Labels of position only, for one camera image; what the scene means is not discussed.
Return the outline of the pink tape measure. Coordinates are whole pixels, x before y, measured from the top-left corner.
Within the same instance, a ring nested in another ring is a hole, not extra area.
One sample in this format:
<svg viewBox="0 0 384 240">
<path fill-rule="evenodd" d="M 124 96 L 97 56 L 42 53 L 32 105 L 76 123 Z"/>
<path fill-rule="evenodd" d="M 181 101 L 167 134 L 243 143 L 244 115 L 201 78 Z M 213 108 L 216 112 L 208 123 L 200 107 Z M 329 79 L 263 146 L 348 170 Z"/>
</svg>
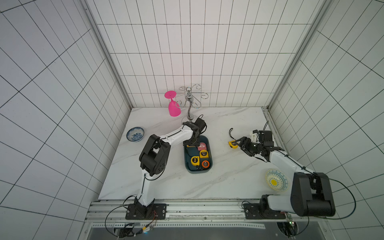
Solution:
<svg viewBox="0 0 384 240">
<path fill-rule="evenodd" d="M 198 151 L 207 150 L 207 145 L 205 143 L 200 143 L 198 146 Z"/>
</svg>

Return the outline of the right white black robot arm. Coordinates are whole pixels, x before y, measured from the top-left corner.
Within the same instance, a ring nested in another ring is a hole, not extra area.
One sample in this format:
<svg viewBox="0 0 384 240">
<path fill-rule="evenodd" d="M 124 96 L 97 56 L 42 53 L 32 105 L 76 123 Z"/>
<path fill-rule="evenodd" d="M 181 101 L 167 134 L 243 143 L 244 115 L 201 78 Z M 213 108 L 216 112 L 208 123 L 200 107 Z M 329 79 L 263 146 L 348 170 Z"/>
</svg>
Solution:
<svg viewBox="0 0 384 240">
<path fill-rule="evenodd" d="M 257 135 L 242 137 L 229 142 L 231 148 L 239 147 L 250 157 L 260 159 L 278 167 L 292 180 L 290 195 L 263 195 L 255 205 L 262 218 L 276 218 L 278 214 L 293 213 L 300 217 L 333 217 L 336 207 L 330 179 L 324 173 L 314 173 L 293 160 L 284 149 L 274 145 L 271 131 L 254 130 Z"/>
</svg>

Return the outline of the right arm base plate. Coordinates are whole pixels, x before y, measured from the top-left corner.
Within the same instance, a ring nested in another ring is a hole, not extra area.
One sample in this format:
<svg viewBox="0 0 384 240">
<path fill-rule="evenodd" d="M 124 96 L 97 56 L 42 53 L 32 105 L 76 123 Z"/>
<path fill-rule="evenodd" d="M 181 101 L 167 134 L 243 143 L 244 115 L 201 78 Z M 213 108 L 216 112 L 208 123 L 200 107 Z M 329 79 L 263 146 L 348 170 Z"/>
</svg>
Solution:
<svg viewBox="0 0 384 240">
<path fill-rule="evenodd" d="M 271 210 L 261 204 L 244 203 L 243 210 L 247 220 L 284 220 L 286 218 L 284 213 Z"/>
</svg>

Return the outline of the teal plastic storage box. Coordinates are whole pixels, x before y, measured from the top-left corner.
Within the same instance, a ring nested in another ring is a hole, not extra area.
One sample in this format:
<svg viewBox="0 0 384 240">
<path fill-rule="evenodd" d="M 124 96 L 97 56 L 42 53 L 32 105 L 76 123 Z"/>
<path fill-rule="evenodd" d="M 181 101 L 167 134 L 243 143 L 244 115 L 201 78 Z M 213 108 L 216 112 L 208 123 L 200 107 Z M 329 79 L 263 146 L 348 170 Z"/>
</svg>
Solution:
<svg viewBox="0 0 384 240">
<path fill-rule="evenodd" d="M 207 145 L 207 151 L 209 152 L 209 158 L 208 159 L 201 159 L 200 158 L 200 165 L 197 167 L 195 167 L 191 164 L 191 157 L 200 156 L 200 154 L 199 154 L 200 151 L 198 151 L 198 147 L 187 148 L 186 146 L 184 146 L 185 167 L 191 174 L 207 173 L 213 166 L 213 158 L 212 158 L 210 143 L 209 143 L 208 138 L 205 136 L 200 136 L 200 143 L 205 143 Z M 208 169 L 204 169 L 201 166 L 201 163 L 204 160 L 207 160 L 210 162 L 210 167 Z"/>
</svg>

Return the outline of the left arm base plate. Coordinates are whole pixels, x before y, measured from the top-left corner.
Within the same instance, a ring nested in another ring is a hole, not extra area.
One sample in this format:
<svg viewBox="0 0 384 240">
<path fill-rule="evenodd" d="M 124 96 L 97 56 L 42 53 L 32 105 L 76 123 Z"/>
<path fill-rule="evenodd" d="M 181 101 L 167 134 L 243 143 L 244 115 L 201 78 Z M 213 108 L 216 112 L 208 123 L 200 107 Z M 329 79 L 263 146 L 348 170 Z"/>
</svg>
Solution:
<svg viewBox="0 0 384 240">
<path fill-rule="evenodd" d="M 126 220 L 164 220 L 167 213 L 167 204 L 150 204 L 144 207 L 140 203 L 129 204 L 125 216 Z"/>
</svg>

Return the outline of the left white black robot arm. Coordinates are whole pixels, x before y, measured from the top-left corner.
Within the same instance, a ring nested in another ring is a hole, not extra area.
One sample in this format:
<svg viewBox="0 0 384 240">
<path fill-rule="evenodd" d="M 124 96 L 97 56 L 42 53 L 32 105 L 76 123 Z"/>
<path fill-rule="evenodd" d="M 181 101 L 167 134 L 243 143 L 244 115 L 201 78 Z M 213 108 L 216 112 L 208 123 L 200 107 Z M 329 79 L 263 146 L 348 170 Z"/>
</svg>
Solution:
<svg viewBox="0 0 384 240">
<path fill-rule="evenodd" d="M 144 209 L 153 204 L 155 198 L 150 194 L 150 184 L 160 176 L 168 163 L 171 147 L 179 144 L 198 147 L 199 137 L 206 130 L 207 124 L 202 118 L 195 122 L 184 122 L 178 129 L 162 135 L 151 135 L 142 150 L 139 161 L 142 169 L 142 188 L 135 203 Z"/>
</svg>

